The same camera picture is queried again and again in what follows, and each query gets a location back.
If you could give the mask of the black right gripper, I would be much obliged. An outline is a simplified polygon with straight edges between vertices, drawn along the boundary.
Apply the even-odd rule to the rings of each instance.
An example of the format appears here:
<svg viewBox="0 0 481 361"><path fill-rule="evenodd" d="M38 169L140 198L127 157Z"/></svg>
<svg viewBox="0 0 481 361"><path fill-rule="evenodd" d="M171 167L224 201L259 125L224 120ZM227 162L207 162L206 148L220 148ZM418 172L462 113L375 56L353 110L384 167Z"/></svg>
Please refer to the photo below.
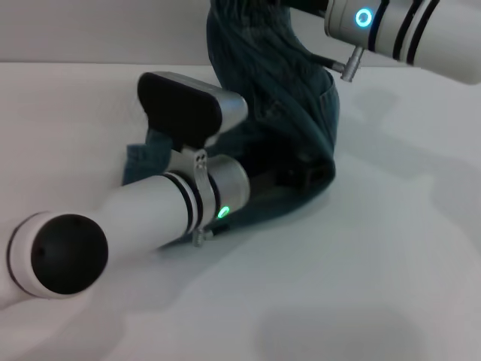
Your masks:
<svg viewBox="0 0 481 361"><path fill-rule="evenodd" d="M327 10L327 0L299 0L296 8L317 17L324 17Z"/></svg>

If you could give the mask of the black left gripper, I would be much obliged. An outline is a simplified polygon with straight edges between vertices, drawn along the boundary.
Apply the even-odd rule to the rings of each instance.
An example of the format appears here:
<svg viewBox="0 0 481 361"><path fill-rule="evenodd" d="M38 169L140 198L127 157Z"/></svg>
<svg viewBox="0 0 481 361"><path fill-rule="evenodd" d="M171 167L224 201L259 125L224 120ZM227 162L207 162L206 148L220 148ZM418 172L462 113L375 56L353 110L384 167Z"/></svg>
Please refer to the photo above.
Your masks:
<svg viewBox="0 0 481 361"><path fill-rule="evenodd" d="M321 184L329 176L329 167L312 165L307 168L270 168L247 172L250 181L250 200L266 195L270 191L299 190Z"/></svg>

